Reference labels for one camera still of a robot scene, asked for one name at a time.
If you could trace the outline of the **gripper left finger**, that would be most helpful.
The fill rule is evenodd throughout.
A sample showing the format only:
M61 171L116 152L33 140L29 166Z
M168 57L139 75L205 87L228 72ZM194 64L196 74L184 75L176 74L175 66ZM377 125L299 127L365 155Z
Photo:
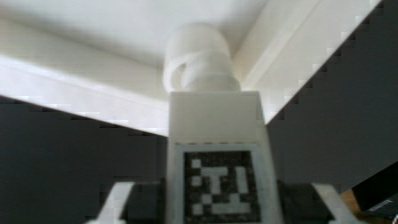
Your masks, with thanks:
M114 184L100 214L97 218L86 222L86 224L127 224L121 216L134 186L134 182L118 182Z

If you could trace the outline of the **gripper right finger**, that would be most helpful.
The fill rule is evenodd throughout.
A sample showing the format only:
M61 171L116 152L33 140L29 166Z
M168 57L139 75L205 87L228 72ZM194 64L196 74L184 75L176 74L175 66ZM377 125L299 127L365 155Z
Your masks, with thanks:
M313 187L335 216L329 224L363 224L363 221L356 218L349 206L344 202L335 186L329 184L315 183Z

